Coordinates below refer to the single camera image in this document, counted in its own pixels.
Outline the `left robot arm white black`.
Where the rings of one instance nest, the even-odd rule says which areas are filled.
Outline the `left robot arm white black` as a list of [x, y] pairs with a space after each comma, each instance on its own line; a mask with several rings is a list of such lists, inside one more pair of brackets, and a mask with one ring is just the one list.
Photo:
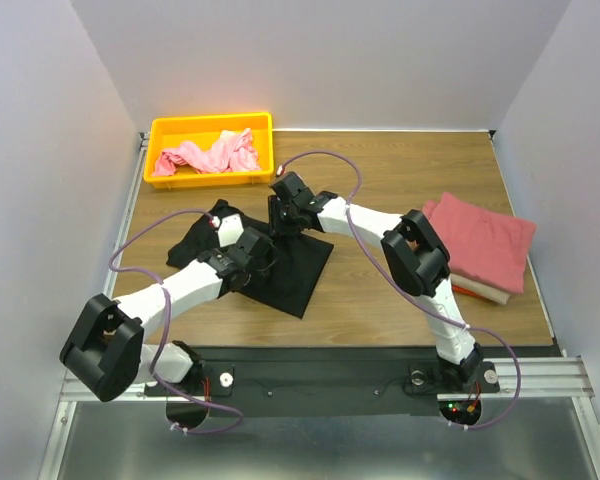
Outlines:
[[207, 250], [187, 267], [132, 294], [101, 293], [80, 312], [60, 362], [99, 400], [116, 399], [134, 384], [163, 380], [179, 393], [202, 382], [199, 361], [186, 346], [146, 339], [175, 317], [245, 286], [274, 255], [273, 241], [248, 227], [236, 242]]

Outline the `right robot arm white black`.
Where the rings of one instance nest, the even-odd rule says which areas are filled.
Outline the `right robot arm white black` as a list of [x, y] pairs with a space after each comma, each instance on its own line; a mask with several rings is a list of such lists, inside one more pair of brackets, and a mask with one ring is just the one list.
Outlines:
[[450, 254], [422, 212], [384, 213], [332, 192], [314, 193], [301, 176], [284, 169], [270, 187], [270, 218], [284, 228], [351, 237], [364, 254], [370, 246], [380, 249], [388, 267], [385, 279], [425, 315], [443, 384], [462, 390], [475, 381], [484, 355], [456, 302]]

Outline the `black t shirt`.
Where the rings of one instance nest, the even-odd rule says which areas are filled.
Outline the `black t shirt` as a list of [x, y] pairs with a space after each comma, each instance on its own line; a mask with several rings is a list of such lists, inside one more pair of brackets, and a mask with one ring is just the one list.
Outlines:
[[[263, 305], [301, 319], [333, 250], [331, 243], [299, 234], [274, 236], [275, 251], [239, 293]], [[194, 222], [182, 240], [167, 253], [166, 264], [186, 267], [219, 240], [208, 222]]]

